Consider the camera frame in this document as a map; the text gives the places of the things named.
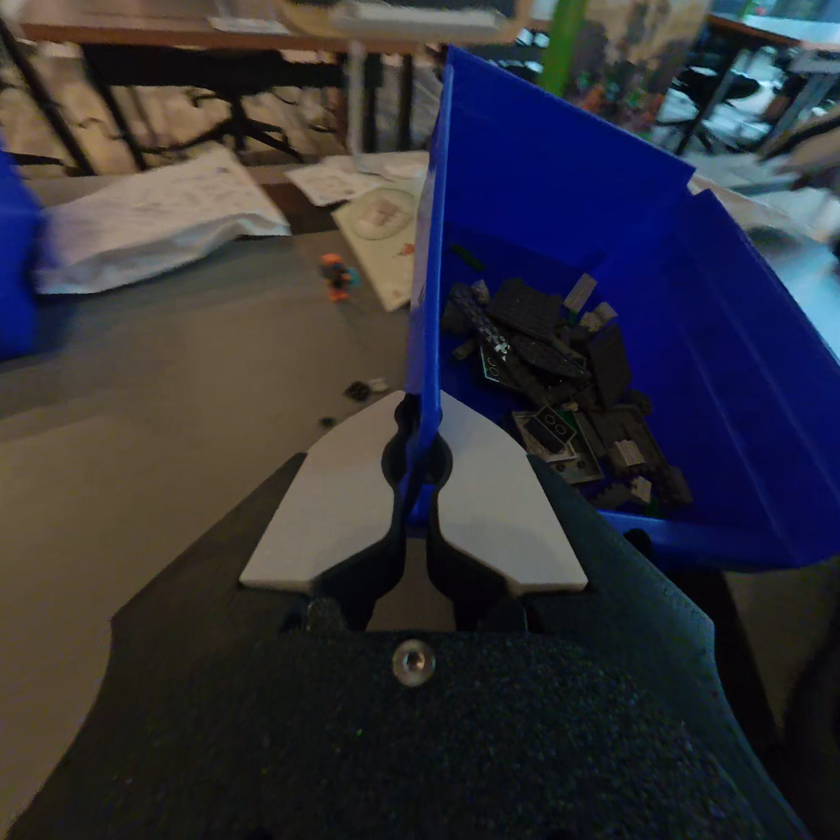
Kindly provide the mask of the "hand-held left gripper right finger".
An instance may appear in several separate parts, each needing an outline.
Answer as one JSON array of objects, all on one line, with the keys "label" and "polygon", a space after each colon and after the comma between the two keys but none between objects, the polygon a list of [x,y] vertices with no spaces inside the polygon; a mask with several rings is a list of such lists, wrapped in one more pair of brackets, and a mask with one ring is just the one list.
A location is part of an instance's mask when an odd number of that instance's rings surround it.
[{"label": "hand-held left gripper right finger", "polygon": [[429,533],[511,594],[582,592],[588,578],[526,450],[446,392],[438,435],[450,457],[430,502]]}]

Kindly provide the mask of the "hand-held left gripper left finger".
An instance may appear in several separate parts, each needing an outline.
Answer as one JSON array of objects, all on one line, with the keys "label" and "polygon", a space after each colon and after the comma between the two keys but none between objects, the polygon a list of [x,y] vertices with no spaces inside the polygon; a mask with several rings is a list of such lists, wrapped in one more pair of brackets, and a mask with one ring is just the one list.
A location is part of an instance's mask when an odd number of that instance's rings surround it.
[{"label": "hand-held left gripper left finger", "polygon": [[327,572],[388,533],[394,490],[385,446],[398,431],[395,391],[313,444],[239,576],[244,587],[313,592]]}]

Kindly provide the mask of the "pile of small toy bricks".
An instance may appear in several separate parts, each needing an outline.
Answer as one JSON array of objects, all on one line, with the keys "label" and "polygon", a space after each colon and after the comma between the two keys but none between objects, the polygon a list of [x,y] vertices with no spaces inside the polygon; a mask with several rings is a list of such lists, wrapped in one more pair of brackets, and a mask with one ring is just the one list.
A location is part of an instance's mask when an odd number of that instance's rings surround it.
[{"label": "pile of small toy bricks", "polygon": [[391,391],[392,388],[388,382],[381,377],[367,381],[353,381],[342,392],[343,402],[338,412],[322,416],[318,420],[318,427],[324,432],[329,431]]}]

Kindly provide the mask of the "building instruction booklet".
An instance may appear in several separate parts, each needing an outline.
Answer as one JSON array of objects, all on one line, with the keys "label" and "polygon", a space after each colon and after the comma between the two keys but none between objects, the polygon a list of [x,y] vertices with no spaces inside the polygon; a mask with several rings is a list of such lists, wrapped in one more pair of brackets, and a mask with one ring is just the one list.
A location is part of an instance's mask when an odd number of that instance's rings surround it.
[{"label": "building instruction booklet", "polygon": [[385,312],[409,305],[419,192],[401,181],[380,185],[332,212]]}]

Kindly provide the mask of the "blue plastic bin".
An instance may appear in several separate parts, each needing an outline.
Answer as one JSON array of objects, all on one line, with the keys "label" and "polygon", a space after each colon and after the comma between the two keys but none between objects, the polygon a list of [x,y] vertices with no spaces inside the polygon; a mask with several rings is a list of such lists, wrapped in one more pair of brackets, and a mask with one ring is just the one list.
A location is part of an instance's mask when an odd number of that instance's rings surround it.
[{"label": "blue plastic bin", "polygon": [[692,167],[462,49],[450,48],[416,229],[406,390],[410,463],[440,391],[492,421],[515,394],[442,362],[455,282],[564,297],[582,274],[617,314],[650,423],[694,502],[642,520],[664,562],[776,571],[838,555],[838,277],[785,285]]},{"label": "blue plastic bin", "polygon": [[1,152],[1,361],[33,352],[38,307],[30,270],[39,247],[43,211],[18,173],[11,157]]}]

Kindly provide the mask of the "grey desk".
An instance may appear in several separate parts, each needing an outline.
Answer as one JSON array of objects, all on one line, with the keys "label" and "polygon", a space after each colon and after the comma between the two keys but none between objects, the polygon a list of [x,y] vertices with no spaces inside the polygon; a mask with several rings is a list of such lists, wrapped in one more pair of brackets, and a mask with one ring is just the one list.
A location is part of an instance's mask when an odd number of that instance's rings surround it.
[{"label": "grey desk", "polygon": [[169,276],[50,299],[51,353],[2,365],[2,787],[39,785],[98,693],[120,607],[291,455],[404,380],[407,310],[333,305],[337,233],[245,239]]}]

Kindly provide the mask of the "heap of dark grey bricks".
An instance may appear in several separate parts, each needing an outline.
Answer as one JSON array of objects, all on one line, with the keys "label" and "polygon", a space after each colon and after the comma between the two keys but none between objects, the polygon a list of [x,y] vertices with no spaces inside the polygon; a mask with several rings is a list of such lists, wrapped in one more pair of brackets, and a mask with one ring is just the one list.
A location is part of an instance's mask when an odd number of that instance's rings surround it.
[{"label": "heap of dark grey bricks", "polygon": [[453,362],[476,358],[484,382],[520,400],[505,424],[529,455],[595,508],[663,518],[692,506],[694,493],[650,426],[654,405],[634,387],[614,309],[584,310],[594,286],[582,275],[557,296],[521,278],[494,292],[483,279],[456,282],[441,331],[464,338]]}]

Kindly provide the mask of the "orange toy brick model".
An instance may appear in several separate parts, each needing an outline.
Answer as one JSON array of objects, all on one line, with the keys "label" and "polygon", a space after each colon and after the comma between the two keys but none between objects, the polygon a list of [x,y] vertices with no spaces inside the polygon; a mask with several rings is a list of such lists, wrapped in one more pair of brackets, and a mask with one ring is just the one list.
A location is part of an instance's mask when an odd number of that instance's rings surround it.
[{"label": "orange toy brick model", "polygon": [[357,269],[347,265],[344,259],[336,254],[322,255],[320,271],[329,287],[329,297],[333,303],[348,300],[350,290],[361,283],[361,276]]}]

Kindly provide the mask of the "black office chair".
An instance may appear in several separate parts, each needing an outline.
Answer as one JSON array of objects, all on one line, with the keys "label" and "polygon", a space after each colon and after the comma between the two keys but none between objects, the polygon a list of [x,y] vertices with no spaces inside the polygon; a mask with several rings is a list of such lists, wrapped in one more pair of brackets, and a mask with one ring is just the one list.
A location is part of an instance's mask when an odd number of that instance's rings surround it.
[{"label": "black office chair", "polygon": [[[128,147],[135,167],[149,169],[147,154],[183,152],[206,142],[234,140],[234,150],[245,152],[247,140],[255,140],[286,154],[297,163],[303,157],[277,126],[252,120],[244,99],[296,81],[293,63],[276,50],[187,49],[149,45],[86,44],[81,46],[92,86],[115,122],[118,136]],[[132,132],[112,90],[114,88],[195,88],[228,105],[226,120],[195,138],[163,146],[143,146]]]}]

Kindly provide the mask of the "green toy set box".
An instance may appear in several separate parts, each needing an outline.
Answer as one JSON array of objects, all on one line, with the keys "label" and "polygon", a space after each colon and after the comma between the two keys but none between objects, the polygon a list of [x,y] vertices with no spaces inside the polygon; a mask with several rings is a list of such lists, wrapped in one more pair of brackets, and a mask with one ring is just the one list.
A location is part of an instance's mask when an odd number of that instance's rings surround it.
[{"label": "green toy set box", "polygon": [[543,90],[647,138],[707,21],[709,1],[556,1],[538,60]]}]

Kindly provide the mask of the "wooden table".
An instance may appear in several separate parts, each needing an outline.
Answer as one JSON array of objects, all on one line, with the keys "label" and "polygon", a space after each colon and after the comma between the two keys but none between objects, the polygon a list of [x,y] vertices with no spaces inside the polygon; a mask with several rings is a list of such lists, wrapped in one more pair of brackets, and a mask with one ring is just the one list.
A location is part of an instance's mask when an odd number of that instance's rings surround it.
[{"label": "wooden table", "polygon": [[[86,44],[166,46],[187,49],[276,50],[293,63],[297,80],[280,88],[341,88],[343,56],[336,41],[293,33],[278,2],[21,2],[17,26],[25,39],[81,48]],[[382,56],[365,64],[364,146],[375,147],[376,87]],[[411,135],[413,58],[403,56],[403,92],[397,139]]]}]

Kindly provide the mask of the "long office table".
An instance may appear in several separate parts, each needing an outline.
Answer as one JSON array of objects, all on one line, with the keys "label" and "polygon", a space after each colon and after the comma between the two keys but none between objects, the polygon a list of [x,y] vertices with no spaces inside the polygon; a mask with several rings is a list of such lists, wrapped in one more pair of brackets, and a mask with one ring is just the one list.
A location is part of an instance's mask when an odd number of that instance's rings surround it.
[{"label": "long office table", "polygon": [[710,81],[704,82],[699,92],[694,118],[680,124],[682,134],[673,154],[680,158],[686,153],[691,141],[700,134],[702,124],[729,94],[737,75],[736,65],[743,55],[753,55],[765,47],[801,49],[810,44],[837,47],[838,21],[709,13],[693,56],[712,55],[717,46],[719,59],[711,69]]}]

